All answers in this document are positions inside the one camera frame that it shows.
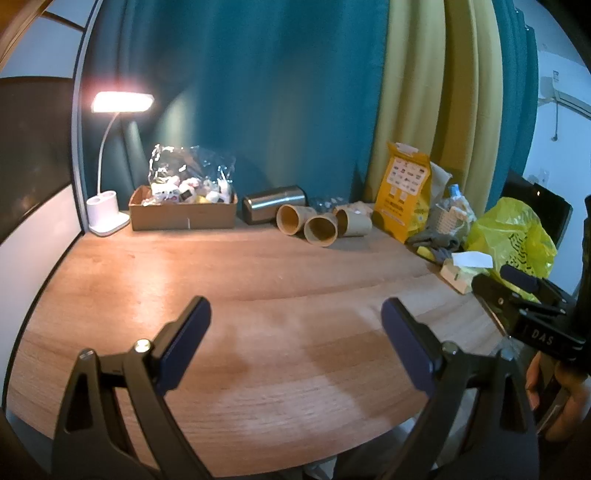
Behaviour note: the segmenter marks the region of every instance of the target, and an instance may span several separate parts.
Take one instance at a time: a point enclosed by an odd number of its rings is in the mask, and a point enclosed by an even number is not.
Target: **snack package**
[[[427,222],[431,200],[429,155],[401,143],[388,143],[390,161],[379,187],[374,225],[404,243]]]
[[[155,201],[162,203],[165,201],[178,203],[181,197],[181,191],[178,185],[173,182],[169,183],[153,183],[151,186],[152,197]]]

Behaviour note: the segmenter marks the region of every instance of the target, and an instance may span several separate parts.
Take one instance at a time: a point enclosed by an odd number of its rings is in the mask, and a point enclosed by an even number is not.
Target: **screw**
[[[95,354],[95,351],[94,350],[91,350],[89,348],[86,348],[86,349],[84,349],[84,350],[82,350],[80,352],[80,355],[78,355],[78,358],[80,360],[88,360],[94,354]]]
[[[456,343],[447,341],[441,344],[441,349],[449,355],[455,355],[460,351],[460,347]]]
[[[511,352],[511,350],[507,349],[507,348],[502,348],[501,349],[501,358],[503,360],[507,360],[507,361],[511,361],[513,360],[513,352]]]
[[[151,348],[152,348],[152,343],[146,338],[142,338],[141,340],[138,340],[137,342],[135,342],[135,345],[134,345],[134,350],[138,353],[146,353]]]

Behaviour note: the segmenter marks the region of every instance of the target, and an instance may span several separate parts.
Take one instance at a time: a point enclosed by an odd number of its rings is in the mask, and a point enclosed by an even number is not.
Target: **wooden table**
[[[382,302],[402,299],[440,339],[488,353],[499,341],[470,294],[386,234],[328,249],[271,226],[233,231],[87,234],[57,270],[27,326],[8,407],[53,436],[77,353],[127,351],[194,295],[212,326],[179,388],[179,426],[216,476],[283,469],[370,440],[415,415],[414,391],[381,329]],[[142,460],[150,454],[119,395]]]

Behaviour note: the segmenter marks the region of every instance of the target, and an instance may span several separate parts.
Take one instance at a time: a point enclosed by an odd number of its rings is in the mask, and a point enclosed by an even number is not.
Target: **yellow paper bag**
[[[374,225],[404,243],[425,227],[431,198],[429,155],[388,142],[390,161],[379,187]]]

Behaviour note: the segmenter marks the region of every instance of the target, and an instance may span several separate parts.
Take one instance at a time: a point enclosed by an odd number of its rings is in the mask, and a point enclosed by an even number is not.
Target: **white pen holder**
[[[129,223],[129,215],[119,211],[114,190],[89,198],[86,211],[90,231],[98,236],[108,236]]]

